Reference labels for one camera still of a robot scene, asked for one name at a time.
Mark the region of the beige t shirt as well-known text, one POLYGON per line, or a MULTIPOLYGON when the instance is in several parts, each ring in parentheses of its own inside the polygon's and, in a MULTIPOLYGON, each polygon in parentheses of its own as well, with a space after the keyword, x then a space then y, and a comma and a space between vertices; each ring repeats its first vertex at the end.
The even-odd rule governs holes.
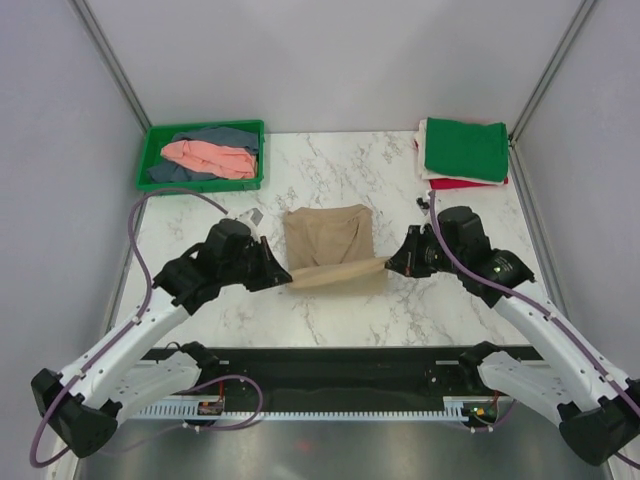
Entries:
POLYGON ((299 208, 284 214, 283 226, 292 291, 372 296, 386 289, 387 259, 374 252, 370 208, 299 208))

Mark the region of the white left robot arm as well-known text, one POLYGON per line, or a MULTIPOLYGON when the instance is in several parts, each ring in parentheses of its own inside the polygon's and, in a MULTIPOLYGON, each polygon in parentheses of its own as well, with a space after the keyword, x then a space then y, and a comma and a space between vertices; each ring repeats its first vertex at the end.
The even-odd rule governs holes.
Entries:
POLYGON ((217 359, 198 342, 150 367, 136 365, 223 288, 241 285, 257 292, 291 280, 249 216, 220 220, 204 241, 164 265, 124 323, 61 371, 42 369, 33 377, 43 424, 68 451, 86 458, 155 402, 181 392, 211 392, 220 378, 217 359))

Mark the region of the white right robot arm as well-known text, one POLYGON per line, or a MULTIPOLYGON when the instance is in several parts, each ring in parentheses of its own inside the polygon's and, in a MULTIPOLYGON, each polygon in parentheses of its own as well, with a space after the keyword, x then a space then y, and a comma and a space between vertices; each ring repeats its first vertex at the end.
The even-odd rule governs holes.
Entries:
POLYGON ((585 463, 600 466, 639 435, 639 382, 607 360, 569 322, 513 252, 492 247, 467 206, 431 212, 411 225, 386 269, 408 278, 455 276, 464 289, 514 326, 549 367, 543 373, 481 342, 460 357, 467 392, 486 388, 535 411, 585 463))

